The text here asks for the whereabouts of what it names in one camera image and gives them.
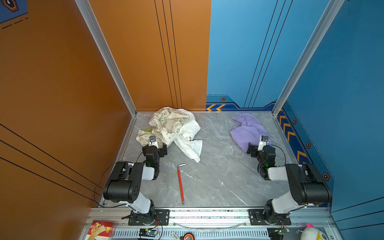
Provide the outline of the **purple cloth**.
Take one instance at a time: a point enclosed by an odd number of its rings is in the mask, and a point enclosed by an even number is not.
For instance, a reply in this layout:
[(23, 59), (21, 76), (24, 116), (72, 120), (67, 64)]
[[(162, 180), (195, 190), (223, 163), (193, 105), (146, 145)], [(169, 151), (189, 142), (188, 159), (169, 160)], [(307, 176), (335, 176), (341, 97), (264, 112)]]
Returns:
[(261, 136), (269, 136), (265, 127), (251, 114), (241, 113), (231, 119), (237, 123), (230, 131), (231, 137), (244, 153), (248, 151), (249, 143), (258, 146)]

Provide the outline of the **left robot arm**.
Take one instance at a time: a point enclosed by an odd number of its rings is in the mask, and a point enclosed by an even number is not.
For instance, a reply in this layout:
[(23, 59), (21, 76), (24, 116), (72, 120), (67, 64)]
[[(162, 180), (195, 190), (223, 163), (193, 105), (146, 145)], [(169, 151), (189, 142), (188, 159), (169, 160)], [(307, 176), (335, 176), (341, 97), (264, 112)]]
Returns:
[(143, 147), (146, 160), (142, 163), (117, 162), (103, 190), (105, 200), (129, 207), (129, 219), (133, 225), (151, 225), (160, 221), (154, 202), (141, 193), (142, 181), (154, 181), (160, 173), (160, 158), (166, 156), (167, 145), (155, 144)]

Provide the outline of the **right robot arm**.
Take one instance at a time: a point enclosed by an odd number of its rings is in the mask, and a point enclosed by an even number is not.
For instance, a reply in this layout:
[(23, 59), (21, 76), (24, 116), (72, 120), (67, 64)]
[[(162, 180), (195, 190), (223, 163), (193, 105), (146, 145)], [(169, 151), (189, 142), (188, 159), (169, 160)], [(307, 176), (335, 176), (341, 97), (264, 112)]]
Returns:
[(258, 160), (258, 173), (266, 181), (288, 182), (290, 190), (266, 202), (264, 209), (248, 210), (252, 225), (289, 225), (290, 213), (332, 202), (332, 191), (313, 164), (275, 166), (276, 149), (249, 144), (247, 153)]

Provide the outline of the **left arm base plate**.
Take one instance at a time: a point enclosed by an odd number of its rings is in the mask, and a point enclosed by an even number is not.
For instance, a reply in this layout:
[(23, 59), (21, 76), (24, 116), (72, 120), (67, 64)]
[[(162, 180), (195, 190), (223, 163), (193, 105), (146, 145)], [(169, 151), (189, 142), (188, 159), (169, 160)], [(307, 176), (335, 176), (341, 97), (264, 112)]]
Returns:
[(169, 224), (170, 210), (156, 209), (150, 211), (148, 214), (138, 214), (131, 211), (131, 217), (129, 218), (129, 226), (155, 226), (161, 223), (163, 226)]

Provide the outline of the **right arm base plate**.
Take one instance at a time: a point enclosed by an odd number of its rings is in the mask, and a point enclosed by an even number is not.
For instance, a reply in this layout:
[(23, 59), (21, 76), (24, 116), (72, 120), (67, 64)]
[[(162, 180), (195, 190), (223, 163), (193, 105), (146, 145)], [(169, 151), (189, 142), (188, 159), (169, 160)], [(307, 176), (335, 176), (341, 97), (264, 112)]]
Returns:
[(252, 226), (261, 225), (285, 225), (290, 226), (292, 224), (290, 216), (287, 214), (276, 214), (274, 211), (265, 213), (265, 210), (261, 209), (250, 209), (248, 210), (250, 223)]

